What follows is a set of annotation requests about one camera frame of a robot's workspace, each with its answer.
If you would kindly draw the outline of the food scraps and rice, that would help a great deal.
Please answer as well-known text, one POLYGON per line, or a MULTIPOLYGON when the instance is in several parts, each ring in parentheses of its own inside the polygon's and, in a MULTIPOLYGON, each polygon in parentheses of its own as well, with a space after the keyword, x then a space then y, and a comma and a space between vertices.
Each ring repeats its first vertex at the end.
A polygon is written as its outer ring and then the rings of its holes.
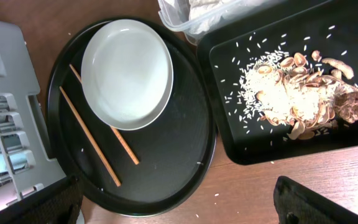
POLYGON ((358 126, 358 64, 333 34, 269 27, 211 49, 235 143, 271 148, 358 126))

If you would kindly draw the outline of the grey round plate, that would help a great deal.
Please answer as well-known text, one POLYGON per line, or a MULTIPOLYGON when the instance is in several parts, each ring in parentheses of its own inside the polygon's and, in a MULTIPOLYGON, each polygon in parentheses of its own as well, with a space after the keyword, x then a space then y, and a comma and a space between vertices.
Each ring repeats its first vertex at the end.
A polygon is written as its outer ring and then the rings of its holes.
POLYGON ((153 123, 173 89, 173 62, 166 43, 150 26, 133 19, 109 22, 92 36, 80 75, 93 113, 123 131, 153 123))

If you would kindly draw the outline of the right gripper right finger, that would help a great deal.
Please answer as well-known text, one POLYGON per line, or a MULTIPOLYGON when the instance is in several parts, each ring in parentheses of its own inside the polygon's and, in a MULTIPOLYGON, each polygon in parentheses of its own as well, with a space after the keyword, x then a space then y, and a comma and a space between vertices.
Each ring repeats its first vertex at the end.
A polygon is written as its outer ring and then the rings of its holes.
POLYGON ((277 179, 273 203, 280 224, 358 223, 358 214, 286 176, 277 179))

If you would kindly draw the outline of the white paper waste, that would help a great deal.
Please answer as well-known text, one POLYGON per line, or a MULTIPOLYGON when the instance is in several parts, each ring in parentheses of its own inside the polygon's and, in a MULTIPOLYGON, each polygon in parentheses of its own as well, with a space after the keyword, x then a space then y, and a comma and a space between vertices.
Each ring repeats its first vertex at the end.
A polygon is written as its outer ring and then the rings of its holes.
POLYGON ((174 32, 200 34, 216 27, 222 19, 235 18, 245 1, 166 1, 158 0, 164 26, 174 32))

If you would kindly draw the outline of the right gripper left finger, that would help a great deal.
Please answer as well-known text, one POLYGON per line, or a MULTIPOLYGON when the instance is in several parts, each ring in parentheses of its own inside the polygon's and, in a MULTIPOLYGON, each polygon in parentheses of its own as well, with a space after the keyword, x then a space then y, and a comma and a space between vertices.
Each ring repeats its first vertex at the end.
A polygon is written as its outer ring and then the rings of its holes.
POLYGON ((0 211, 0 224, 75 224, 83 201, 83 183, 65 177, 0 211))

